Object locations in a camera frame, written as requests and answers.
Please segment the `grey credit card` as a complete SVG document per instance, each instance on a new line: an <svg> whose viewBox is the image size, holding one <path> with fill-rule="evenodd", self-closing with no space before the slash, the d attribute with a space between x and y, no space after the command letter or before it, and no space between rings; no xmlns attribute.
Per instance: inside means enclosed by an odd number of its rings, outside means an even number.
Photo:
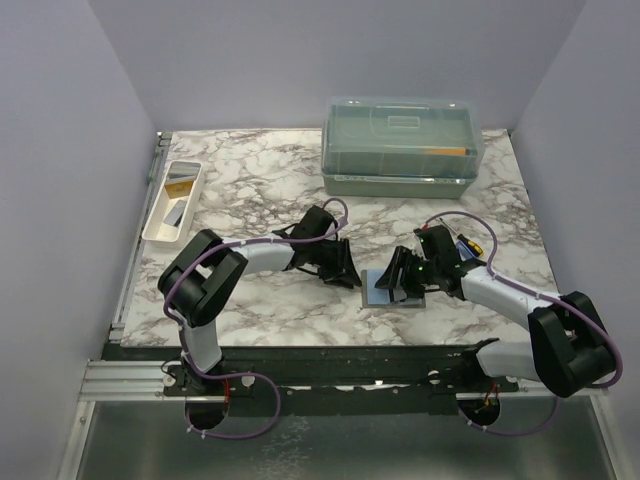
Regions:
<svg viewBox="0 0 640 480"><path fill-rule="evenodd" d="M178 200L164 217L163 222L169 226L178 227L186 210L187 202Z"/></svg>

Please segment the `grey leather card holder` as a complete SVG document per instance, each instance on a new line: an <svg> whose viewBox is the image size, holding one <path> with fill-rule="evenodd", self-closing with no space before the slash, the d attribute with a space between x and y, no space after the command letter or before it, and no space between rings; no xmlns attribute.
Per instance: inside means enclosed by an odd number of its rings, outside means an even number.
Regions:
<svg viewBox="0 0 640 480"><path fill-rule="evenodd" d="M361 297L363 308L374 309L424 309L424 298L409 298L402 290L393 291L377 288L376 282L381 278L381 269L365 269L361 271Z"/></svg>

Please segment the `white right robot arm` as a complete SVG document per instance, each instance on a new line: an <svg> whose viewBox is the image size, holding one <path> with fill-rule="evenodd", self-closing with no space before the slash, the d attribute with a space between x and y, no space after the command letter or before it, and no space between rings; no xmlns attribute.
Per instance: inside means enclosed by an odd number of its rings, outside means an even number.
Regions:
<svg viewBox="0 0 640 480"><path fill-rule="evenodd" d="M416 249L399 246L375 284L392 302L443 292L488 308L520 325L525 342L489 339L469 350L460 379L480 392L496 377L542 383L561 398L584 388L606 388L621 374L621 356L591 301L580 293L538 292L500 275L475 256L463 258L444 226L414 232Z"/></svg>

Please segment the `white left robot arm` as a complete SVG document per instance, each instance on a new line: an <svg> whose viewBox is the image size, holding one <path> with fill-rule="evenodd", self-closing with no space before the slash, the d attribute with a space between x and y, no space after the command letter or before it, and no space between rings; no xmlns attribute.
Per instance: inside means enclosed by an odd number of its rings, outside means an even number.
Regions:
<svg viewBox="0 0 640 480"><path fill-rule="evenodd" d="M190 366L187 382L197 393L209 395L221 385L216 319L243 276L302 271L309 265L326 285L362 286L349 240L340 236L347 224L346 203L331 198L311 206L300 221L268 234L224 239L204 229L180 251L157 288L165 315L178 324L181 356Z"/></svg>

